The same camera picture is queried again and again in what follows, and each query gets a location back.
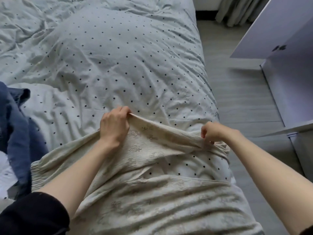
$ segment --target bed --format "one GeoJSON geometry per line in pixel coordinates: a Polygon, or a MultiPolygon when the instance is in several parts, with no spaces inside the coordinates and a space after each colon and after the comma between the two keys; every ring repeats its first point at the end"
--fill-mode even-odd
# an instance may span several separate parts
{"type": "MultiPolygon", "coordinates": [[[[218,121],[192,0],[1,0],[0,66],[0,81],[30,89],[21,110],[50,151],[120,105],[187,132],[218,121]]],[[[145,177],[212,179],[193,158],[164,160],[145,177]]],[[[235,184],[229,162],[218,163],[235,184]]]]}

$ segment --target blue fabric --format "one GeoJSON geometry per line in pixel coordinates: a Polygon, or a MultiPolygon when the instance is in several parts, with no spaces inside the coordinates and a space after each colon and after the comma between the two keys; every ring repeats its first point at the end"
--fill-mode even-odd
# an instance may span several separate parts
{"type": "Polygon", "coordinates": [[[23,193],[31,185],[30,164],[48,153],[36,123],[20,110],[29,97],[29,89],[8,88],[0,82],[0,150],[8,155],[23,193]]]}

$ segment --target gray curtain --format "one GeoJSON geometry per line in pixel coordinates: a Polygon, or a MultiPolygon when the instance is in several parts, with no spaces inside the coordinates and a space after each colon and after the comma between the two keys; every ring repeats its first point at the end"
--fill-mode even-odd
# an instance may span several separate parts
{"type": "Polygon", "coordinates": [[[269,0],[222,0],[216,21],[221,23],[228,17],[227,26],[243,25],[247,20],[255,21],[269,0]]]}

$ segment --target black sleeve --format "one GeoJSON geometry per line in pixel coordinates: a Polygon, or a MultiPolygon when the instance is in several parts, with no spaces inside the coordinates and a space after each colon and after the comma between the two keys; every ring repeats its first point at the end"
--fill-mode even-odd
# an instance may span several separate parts
{"type": "Polygon", "coordinates": [[[300,235],[312,235],[312,234],[313,234],[313,226],[307,228],[302,233],[300,233],[300,235]]]}
{"type": "Polygon", "coordinates": [[[69,216],[53,196],[33,192],[9,205],[0,214],[1,235],[63,235],[69,216]]]}

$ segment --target gray floor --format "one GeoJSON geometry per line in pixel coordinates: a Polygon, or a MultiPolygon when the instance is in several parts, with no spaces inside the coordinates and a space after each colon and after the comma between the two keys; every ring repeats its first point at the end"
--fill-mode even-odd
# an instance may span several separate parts
{"type": "MultiPolygon", "coordinates": [[[[221,123],[240,130],[258,146],[302,173],[287,136],[254,138],[283,127],[283,123],[262,75],[259,66],[262,60],[229,58],[249,26],[227,28],[212,21],[198,21],[197,25],[221,123]]],[[[244,191],[265,234],[288,234],[236,155],[232,152],[229,158],[237,185],[244,191]]]]}

